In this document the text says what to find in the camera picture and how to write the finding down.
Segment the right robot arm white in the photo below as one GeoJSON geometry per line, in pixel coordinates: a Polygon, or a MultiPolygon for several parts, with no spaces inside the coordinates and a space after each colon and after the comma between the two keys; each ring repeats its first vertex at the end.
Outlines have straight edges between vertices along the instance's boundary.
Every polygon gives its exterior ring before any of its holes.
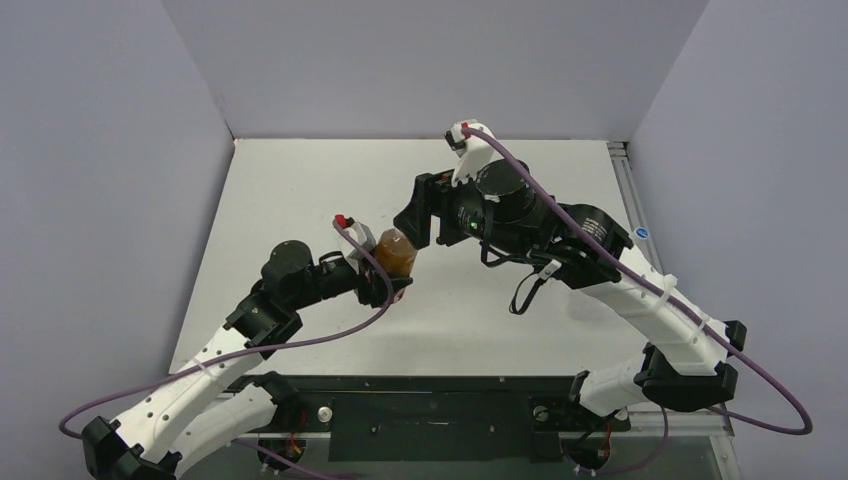
{"type": "Polygon", "coordinates": [[[536,193],[526,172],[525,164],[500,159],[466,183],[453,183],[447,171],[421,174],[394,226],[417,249],[477,239],[486,266],[529,265],[537,285],[561,281],[611,308],[646,338],[628,361],[574,379],[563,402],[572,424],[588,427],[643,402],[693,412],[731,400],[738,373],[727,361],[728,348],[743,347],[745,326],[692,322],[671,302],[675,280],[656,271],[611,216],[536,193]]]}

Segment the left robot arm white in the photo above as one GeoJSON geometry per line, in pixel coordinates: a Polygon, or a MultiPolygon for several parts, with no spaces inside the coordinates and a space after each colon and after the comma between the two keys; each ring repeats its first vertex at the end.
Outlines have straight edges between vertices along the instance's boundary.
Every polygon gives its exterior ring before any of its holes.
{"type": "Polygon", "coordinates": [[[299,393],[276,372],[260,375],[232,398],[215,399],[284,347],[302,327],[301,310],[348,292],[384,313],[411,285],[390,272],[373,241],[315,258],[298,240],[270,253],[250,293],[198,354],[175,374],[141,388],[143,399],[113,419],[98,416],[81,431],[86,469],[95,479],[177,479],[237,437],[270,426],[304,424],[299,393]]]}

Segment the tea bottle red label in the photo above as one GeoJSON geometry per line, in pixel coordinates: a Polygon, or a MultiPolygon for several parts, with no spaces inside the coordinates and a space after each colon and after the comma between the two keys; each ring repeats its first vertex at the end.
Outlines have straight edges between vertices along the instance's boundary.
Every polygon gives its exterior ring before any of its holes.
{"type": "Polygon", "coordinates": [[[377,241],[375,258],[392,280],[411,279],[417,253],[403,232],[389,228],[377,241]]]}

